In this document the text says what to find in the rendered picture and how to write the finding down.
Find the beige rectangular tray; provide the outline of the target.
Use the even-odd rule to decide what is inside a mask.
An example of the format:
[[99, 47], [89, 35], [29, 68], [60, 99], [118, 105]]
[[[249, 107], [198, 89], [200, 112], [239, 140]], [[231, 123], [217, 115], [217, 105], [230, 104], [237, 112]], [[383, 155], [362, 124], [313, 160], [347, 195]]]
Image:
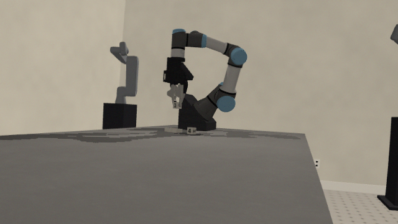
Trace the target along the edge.
[[178, 129], [178, 128], [165, 128], [165, 132], [182, 133], [182, 129]]

